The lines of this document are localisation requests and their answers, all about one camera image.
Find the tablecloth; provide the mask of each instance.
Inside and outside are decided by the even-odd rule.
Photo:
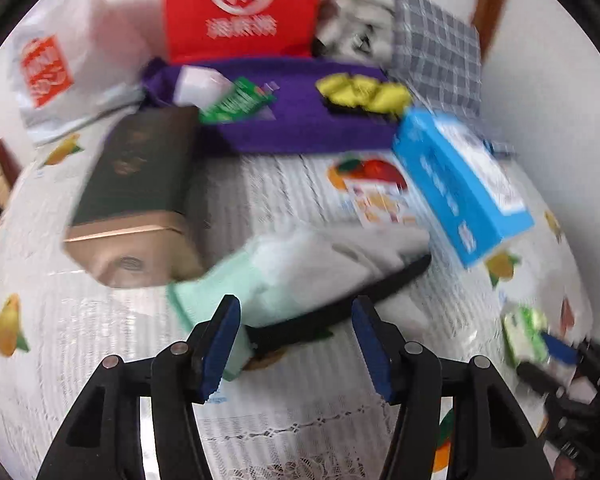
[[[163,287],[107,288],[62,252],[64,230],[102,139],[125,113],[85,127],[58,164],[44,165],[55,146],[40,149],[0,222],[0,311],[11,294],[18,294],[24,337],[12,356],[0,354],[0,460],[14,480],[35,478],[55,432],[103,357],[147,358],[187,336]],[[389,153],[380,156],[393,160]],[[357,222],[346,196],[326,176],[337,159],[209,159],[209,259],[218,261],[253,234],[306,222]],[[465,269],[408,179],[407,200],[419,225],[430,231],[433,261],[401,294],[408,294],[429,318],[431,330],[421,337],[428,348],[458,360],[489,357],[539,430],[542,399],[522,387],[505,364],[501,312],[518,301],[542,308],[552,329],[574,340],[590,330],[591,314],[557,219],[521,168],[503,164],[536,222],[503,249],[511,268],[478,264]],[[373,391],[350,322],[332,332],[331,338],[280,352],[268,367],[223,381],[205,406],[194,407],[214,478],[379,475],[397,411]],[[450,406],[451,400],[443,399],[441,416]],[[157,479],[150,403],[145,400],[141,440],[147,478]],[[445,474],[441,470],[434,476]]]

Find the purple cloth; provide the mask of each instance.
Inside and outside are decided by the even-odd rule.
[[[203,126],[201,150],[207,155],[391,149],[396,124],[381,118],[330,114],[315,88],[318,79],[338,72],[385,81],[380,69],[298,57],[235,58],[196,65],[218,70],[230,80],[244,76],[260,86],[271,81],[280,86],[276,102],[269,105],[275,120],[256,117]],[[180,65],[167,65],[161,59],[149,64],[142,82],[151,104],[172,104],[180,68]]]

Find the metal screw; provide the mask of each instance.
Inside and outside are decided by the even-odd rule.
[[[187,345],[184,341],[178,341],[171,345],[171,353],[173,355],[182,355],[186,354],[189,351],[189,345]]]
[[[404,350],[407,354],[418,355],[422,354],[422,345],[420,343],[416,343],[415,341],[409,341],[405,346]]]
[[[491,361],[489,361],[489,359],[487,359],[484,355],[477,355],[476,357],[474,357],[474,364],[478,368],[486,370],[491,366]]]
[[[120,359],[115,355],[108,355],[102,360],[102,366],[105,368],[115,368],[118,366]]]

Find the blue cardboard box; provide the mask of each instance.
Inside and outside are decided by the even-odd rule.
[[[517,190],[456,117],[412,108],[394,152],[426,197],[465,267],[533,227]]]

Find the plaid cloth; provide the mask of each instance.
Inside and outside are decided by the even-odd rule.
[[[481,69],[475,27],[430,0],[395,0],[390,75],[417,91],[425,104],[477,117]]]

